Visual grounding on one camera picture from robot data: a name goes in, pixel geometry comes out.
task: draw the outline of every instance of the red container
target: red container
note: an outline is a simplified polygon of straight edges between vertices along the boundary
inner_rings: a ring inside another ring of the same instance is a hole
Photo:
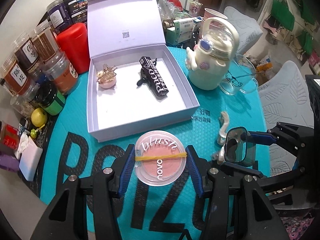
[[[76,23],[59,33],[57,43],[67,54],[78,74],[89,71],[88,31],[84,23]]]

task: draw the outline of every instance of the black hair clip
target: black hair clip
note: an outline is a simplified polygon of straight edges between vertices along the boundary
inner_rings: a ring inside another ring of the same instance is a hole
[[[156,96],[165,96],[169,90],[156,68],[157,59],[152,61],[150,57],[142,57],[140,64],[142,66],[141,79],[137,82],[137,86],[140,87],[143,83],[147,83]]]

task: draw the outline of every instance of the glass handle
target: glass handle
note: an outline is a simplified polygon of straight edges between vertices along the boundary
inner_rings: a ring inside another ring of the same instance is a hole
[[[240,91],[244,94],[250,94],[252,93],[253,91],[255,91],[257,89],[257,87],[259,86],[258,84],[258,81],[255,79],[255,78],[252,78],[252,80],[254,81],[255,83],[255,87],[253,89],[250,89],[250,90],[243,90],[242,88],[240,88]]]

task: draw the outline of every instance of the green jar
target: green jar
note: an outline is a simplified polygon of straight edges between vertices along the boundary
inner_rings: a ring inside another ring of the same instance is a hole
[[[51,115],[59,114],[66,103],[65,97],[50,81],[41,85],[36,95],[36,101]]]

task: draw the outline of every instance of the box lid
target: box lid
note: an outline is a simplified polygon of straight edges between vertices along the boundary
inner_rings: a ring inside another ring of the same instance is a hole
[[[156,0],[88,0],[90,58],[165,44]]]

